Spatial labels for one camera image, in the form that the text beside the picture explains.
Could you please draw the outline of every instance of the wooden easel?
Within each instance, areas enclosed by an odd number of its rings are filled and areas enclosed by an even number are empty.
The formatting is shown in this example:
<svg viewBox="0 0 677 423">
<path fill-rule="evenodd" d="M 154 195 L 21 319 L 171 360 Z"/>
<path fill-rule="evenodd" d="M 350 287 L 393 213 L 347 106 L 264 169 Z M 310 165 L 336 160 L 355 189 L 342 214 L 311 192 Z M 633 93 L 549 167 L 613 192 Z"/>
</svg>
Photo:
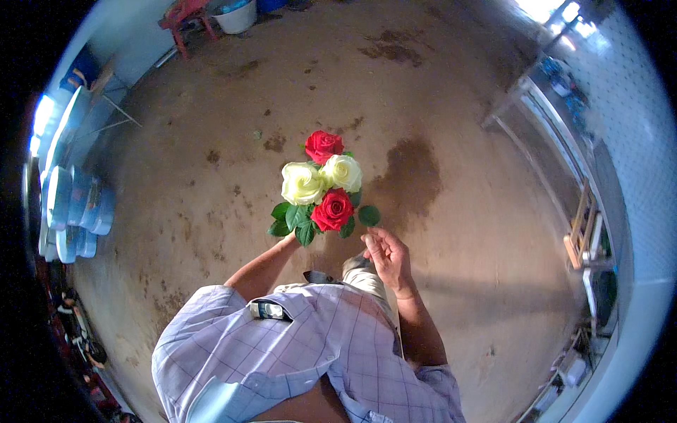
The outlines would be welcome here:
<svg viewBox="0 0 677 423">
<path fill-rule="evenodd" d="M 585 217 L 586 210 L 589 210 L 587 218 Z M 588 178 L 585 178 L 576 217 L 571 222 L 571 233 L 564 236 L 564 247 L 567 249 L 574 269 L 578 270 L 583 265 L 583 251 L 589 247 L 596 214 L 597 200 L 590 191 Z"/>
</svg>

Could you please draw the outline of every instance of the white plaid shirt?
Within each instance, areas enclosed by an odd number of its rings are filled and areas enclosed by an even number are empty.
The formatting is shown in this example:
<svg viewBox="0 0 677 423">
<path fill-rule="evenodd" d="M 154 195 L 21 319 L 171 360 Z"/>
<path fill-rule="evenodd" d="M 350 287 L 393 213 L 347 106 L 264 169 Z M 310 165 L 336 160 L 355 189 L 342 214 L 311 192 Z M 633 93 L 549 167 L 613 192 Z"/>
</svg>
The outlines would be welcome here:
<svg viewBox="0 0 677 423">
<path fill-rule="evenodd" d="M 152 374 L 170 422 L 245 422 L 325 373 L 353 423 L 465 422 L 450 367 L 414 373 L 369 294 L 310 284 L 265 298 L 293 321 L 254 319 L 218 285 L 200 288 L 165 328 Z"/>
</svg>

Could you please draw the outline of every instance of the man's right hand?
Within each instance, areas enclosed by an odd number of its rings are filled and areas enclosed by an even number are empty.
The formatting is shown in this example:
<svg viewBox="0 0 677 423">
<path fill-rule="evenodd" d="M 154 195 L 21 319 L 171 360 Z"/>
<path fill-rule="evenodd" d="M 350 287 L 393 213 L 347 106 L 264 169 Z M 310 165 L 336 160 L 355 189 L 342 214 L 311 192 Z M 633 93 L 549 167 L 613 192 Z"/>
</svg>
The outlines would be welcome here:
<svg viewBox="0 0 677 423">
<path fill-rule="evenodd" d="M 416 296 L 416 284 L 412 278 L 409 248 L 386 229 L 367 228 L 362 240 L 367 245 L 365 259 L 374 262 L 376 272 L 386 286 L 395 292 L 398 300 Z"/>
</svg>

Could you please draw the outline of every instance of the concrete floor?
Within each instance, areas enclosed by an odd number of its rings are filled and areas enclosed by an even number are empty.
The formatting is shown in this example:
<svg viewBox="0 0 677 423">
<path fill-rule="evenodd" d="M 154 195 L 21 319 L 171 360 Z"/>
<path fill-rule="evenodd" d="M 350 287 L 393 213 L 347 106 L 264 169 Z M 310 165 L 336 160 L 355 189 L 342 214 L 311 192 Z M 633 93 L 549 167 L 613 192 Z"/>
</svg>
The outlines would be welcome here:
<svg viewBox="0 0 677 423">
<path fill-rule="evenodd" d="M 150 375 L 162 329 L 197 288 L 274 244 L 280 169 L 305 160 L 299 144 L 316 129 L 343 133 L 363 203 L 410 246 L 468 421 L 508 422 L 533 399 L 584 297 L 529 163 L 478 125 L 523 56 L 487 18 L 496 10 L 480 12 L 318 3 L 245 39 L 203 42 L 133 89 L 126 105 L 143 129 L 109 133 L 89 158 L 117 192 L 115 222 L 71 276 L 144 422 L 164 418 Z M 312 267 L 338 275 L 359 244 L 320 236 L 279 282 Z"/>
</svg>

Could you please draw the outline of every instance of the red stool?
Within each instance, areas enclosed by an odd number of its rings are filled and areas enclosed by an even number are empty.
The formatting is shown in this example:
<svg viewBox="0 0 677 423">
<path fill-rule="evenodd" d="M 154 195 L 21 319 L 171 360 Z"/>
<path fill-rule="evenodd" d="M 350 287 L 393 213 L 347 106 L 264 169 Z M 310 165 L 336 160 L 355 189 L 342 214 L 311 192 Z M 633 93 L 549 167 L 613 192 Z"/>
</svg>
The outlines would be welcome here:
<svg viewBox="0 0 677 423">
<path fill-rule="evenodd" d="M 209 24 L 209 19 L 207 18 L 207 13 L 204 8 L 208 2 L 209 0 L 179 0 L 177 3 L 172 4 L 165 12 L 165 17 L 158 21 L 160 28 L 171 30 L 171 35 L 174 37 L 174 43 L 176 43 L 176 47 L 179 49 L 184 59 L 188 59 L 188 52 L 185 50 L 181 32 L 179 31 L 183 22 L 200 19 L 207 29 L 209 37 L 212 38 L 212 40 L 218 39 Z"/>
</svg>

